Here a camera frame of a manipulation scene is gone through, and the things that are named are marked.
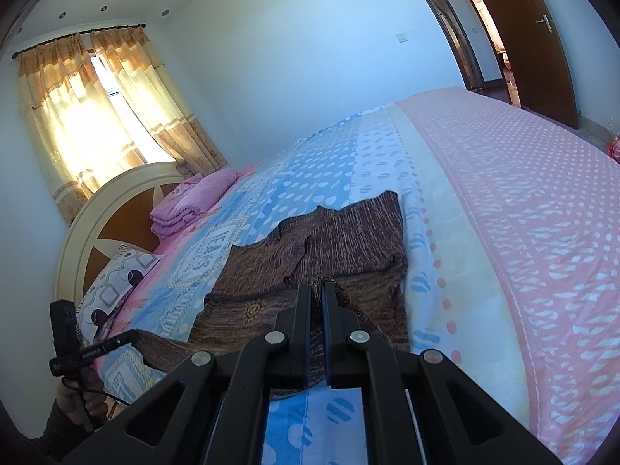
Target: black cable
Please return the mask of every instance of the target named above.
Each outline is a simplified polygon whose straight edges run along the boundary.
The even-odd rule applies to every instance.
[[[92,390],[92,389],[90,389],[90,388],[79,388],[79,387],[75,387],[75,386],[69,386],[69,385],[66,383],[66,381],[67,381],[67,378],[66,378],[66,377],[64,377],[64,378],[61,380],[61,383],[64,385],[64,387],[68,388],[69,390],[73,390],[73,391],[75,391],[75,392],[79,392],[79,393],[86,393],[86,392],[90,392],[90,393],[98,393],[98,394],[100,394],[100,395],[106,395],[107,397],[110,397],[112,400],[116,400],[117,402],[123,403],[123,404],[125,404],[126,406],[130,406],[130,405],[131,405],[129,402],[125,402],[125,400],[123,400],[123,399],[119,399],[118,397],[116,397],[116,396],[114,396],[114,395],[112,395],[112,394],[109,394],[108,392],[105,392],[105,391],[103,391],[103,390]]]

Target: floor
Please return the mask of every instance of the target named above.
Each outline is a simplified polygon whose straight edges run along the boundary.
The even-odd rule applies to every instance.
[[[488,96],[489,98],[500,100],[510,105],[516,105],[517,107],[520,107],[521,103],[519,100],[519,92],[517,91],[517,85],[515,83],[515,76],[512,74],[512,71],[507,68],[504,69],[503,73],[504,73],[504,77],[506,78],[508,92],[506,92],[506,88],[504,88],[503,86],[500,86],[500,87],[495,87],[495,88],[481,89],[480,91],[478,91],[478,93],[484,96]],[[589,144],[593,145],[594,147],[598,148],[604,153],[608,153],[610,144],[603,141],[603,139],[599,138],[596,134],[588,131],[584,127],[579,127],[579,130],[575,131],[574,129],[568,126],[565,126],[564,124],[561,124],[559,122],[556,122],[556,121],[552,121],[552,122],[559,126],[564,127],[564,129],[566,129],[567,131],[574,133],[575,135],[579,136],[579,138],[581,138],[584,141],[587,141]]]

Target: sweater sleeve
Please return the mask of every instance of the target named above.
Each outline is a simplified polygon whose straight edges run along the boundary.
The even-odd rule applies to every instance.
[[[91,434],[86,432],[83,426],[74,425],[54,400],[43,435],[37,439],[31,439],[30,442],[45,456],[60,462],[89,435]]]

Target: window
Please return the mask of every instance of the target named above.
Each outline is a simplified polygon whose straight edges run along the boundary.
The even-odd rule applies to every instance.
[[[91,54],[91,61],[101,81],[101,85],[103,85],[105,92],[107,92],[112,102],[114,110],[119,114],[119,118],[129,133],[129,136],[136,142],[136,146],[142,152],[147,162],[174,161],[163,148],[157,145],[157,142],[148,133],[147,129],[136,117],[136,114],[133,113],[133,110],[119,92],[119,86],[114,79],[114,75],[108,71],[105,63],[101,61],[96,54]]]

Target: door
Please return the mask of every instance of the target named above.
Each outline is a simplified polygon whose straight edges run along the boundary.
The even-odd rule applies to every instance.
[[[484,0],[510,58],[522,107],[577,128],[568,63],[543,0]]]
[[[443,23],[442,27],[446,31],[447,38],[452,42],[453,50],[456,51],[456,58],[464,73],[467,89],[481,89],[484,86],[484,79],[480,65],[450,2],[448,0],[430,1],[435,6],[439,19]]]

